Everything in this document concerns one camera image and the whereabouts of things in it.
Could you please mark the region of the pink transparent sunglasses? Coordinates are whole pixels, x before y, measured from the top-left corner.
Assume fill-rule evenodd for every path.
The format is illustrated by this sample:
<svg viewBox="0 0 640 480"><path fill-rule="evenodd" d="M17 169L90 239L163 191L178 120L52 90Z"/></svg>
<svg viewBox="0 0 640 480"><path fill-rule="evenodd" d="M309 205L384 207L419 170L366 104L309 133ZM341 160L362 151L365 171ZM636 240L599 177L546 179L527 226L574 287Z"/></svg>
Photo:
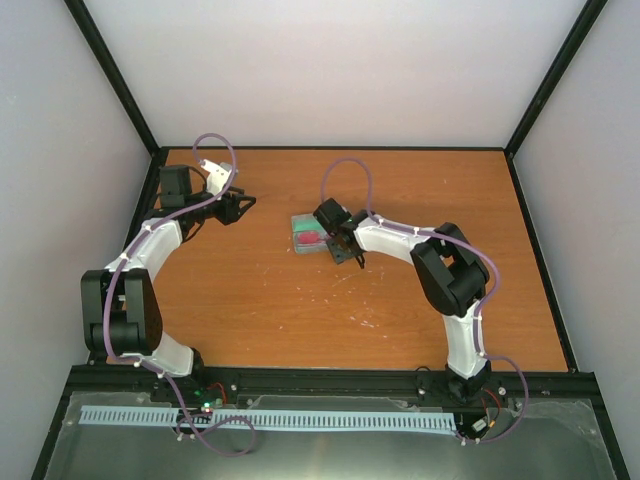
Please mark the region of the pink transparent sunglasses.
<svg viewBox="0 0 640 480"><path fill-rule="evenodd" d="M311 248L323 243L324 237L317 230L305 230L295 233L295 244L299 248Z"/></svg>

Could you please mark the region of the grey glasses case green lining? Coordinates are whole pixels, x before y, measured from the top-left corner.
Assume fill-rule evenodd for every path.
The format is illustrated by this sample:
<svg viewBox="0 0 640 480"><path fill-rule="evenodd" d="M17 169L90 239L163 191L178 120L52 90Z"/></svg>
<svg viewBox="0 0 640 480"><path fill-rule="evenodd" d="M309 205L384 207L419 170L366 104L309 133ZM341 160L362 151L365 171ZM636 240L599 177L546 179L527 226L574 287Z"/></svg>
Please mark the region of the grey glasses case green lining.
<svg viewBox="0 0 640 480"><path fill-rule="evenodd" d="M315 254L328 250L328 233L312 214L291 217L292 241L297 254Z"/></svg>

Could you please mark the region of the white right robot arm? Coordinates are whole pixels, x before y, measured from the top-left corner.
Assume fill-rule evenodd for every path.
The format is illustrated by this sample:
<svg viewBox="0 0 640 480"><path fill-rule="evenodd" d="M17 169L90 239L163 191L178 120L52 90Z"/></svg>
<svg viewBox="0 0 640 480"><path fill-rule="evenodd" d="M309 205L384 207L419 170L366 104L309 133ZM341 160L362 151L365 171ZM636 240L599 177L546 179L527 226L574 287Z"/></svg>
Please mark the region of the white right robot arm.
<svg viewBox="0 0 640 480"><path fill-rule="evenodd" d="M460 404L474 399L491 375L481 314L490 274L457 225L429 230L397 224L365 210L352 214L332 198L313 216L328 234L336 264L353 259L363 268L367 253L379 253L414 267L427 302L444 321L449 395Z"/></svg>

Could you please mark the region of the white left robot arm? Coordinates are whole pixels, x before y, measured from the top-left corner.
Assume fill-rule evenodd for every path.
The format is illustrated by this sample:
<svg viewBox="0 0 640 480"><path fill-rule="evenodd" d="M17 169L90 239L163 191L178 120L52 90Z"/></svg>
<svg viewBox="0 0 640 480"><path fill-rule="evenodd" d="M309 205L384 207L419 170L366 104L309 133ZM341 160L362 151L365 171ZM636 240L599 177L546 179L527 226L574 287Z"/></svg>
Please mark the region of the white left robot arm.
<svg viewBox="0 0 640 480"><path fill-rule="evenodd" d="M235 174L232 165L209 160L197 168L162 168L159 192L138 233L116 260L81 278L84 339L91 354L173 377L174 392L190 403L208 390L203 359L165 331L153 282L169 256L206 220L230 225L255 204L254 197L233 186Z"/></svg>

